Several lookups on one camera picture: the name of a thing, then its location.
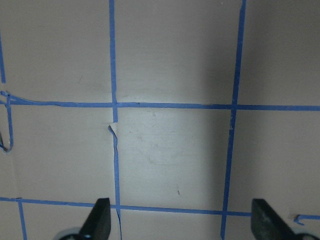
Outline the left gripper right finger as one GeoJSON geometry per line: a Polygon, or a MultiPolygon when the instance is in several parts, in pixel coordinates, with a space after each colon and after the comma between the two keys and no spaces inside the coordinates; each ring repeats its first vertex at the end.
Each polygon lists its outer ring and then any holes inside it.
{"type": "Polygon", "coordinates": [[[251,232],[256,240],[296,240],[297,236],[261,198],[251,202],[251,232]]]}

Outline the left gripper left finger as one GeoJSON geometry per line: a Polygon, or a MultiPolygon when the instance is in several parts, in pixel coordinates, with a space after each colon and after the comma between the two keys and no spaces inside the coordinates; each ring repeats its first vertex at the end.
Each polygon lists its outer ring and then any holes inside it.
{"type": "Polygon", "coordinates": [[[111,233],[111,205],[109,198],[99,198],[94,204],[79,235],[83,240],[108,240],[111,233]]]}

